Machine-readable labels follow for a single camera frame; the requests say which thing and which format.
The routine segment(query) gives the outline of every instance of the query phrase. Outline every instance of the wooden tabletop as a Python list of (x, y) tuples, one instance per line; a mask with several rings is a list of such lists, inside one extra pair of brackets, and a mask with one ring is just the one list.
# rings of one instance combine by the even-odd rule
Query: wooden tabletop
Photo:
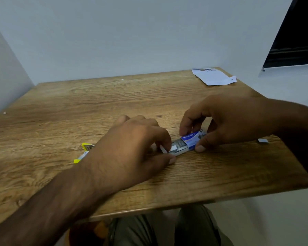
[[(189, 106), (216, 93), (260, 96), (239, 80), (206, 86), (190, 70), (38, 84), (0, 113), (0, 222), (72, 167), (81, 143), (96, 143), (120, 114), (155, 118), (177, 139)], [(115, 194), (91, 219), (307, 188), (302, 165), (279, 138), (267, 138), (182, 154), (153, 179)]]

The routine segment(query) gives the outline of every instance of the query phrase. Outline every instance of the white wall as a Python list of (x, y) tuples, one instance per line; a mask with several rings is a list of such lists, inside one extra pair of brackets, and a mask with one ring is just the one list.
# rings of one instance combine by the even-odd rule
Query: white wall
[(32, 87), (33, 83), (0, 33), (0, 110)]
[(34, 84), (221, 66), (257, 77), (292, 0), (0, 0)]

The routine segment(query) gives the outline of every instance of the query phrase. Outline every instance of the hand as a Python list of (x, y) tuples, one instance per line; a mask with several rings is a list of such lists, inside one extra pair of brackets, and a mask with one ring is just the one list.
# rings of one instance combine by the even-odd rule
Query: hand
[(101, 189), (111, 193), (124, 190), (150, 179), (169, 163), (171, 154), (148, 157), (151, 145), (171, 149), (168, 131), (159, 127), (155, 119), (144, 116), (120, 116), (80, 164), (90, 164), (93, 176)]
[(196, 145), (203, 152), (214, 145), (245, 142), (271, 135), (292, 123), (303, 106), (265, 97), (208, 96), (193, 104), (181, 120), (184, 136), (201, 129), (206, 117), (212, 117), (208, 134)]

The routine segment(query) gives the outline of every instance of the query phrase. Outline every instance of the olive pants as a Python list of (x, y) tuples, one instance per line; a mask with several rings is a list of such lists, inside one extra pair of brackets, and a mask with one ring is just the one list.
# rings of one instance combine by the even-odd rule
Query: olive pants
[[(175, 246), (233, 246), (217, 226), (211, 211), (203, 205), (190, 205), (180, 210), (175, 225)], [(115, 219), (109, 229), (111, 246), (158, 246), (147, 215)]]

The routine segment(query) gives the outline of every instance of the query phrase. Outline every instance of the fingernail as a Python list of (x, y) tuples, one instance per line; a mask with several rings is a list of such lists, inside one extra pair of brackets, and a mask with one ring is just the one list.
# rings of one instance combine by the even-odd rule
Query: fingernail
[(175, 163), (175, 162), (176, 162), (176, 157), (172, 158), (172, 159), (169, 161), (169, 165), (170, 165), (170, 164), (173, 164), (173, 163)]
[(195, 147), (195, 151), (198, 153), (202, 153), (206, 148), (203, 147), (202, 145), (198, 145), (197, 147)]

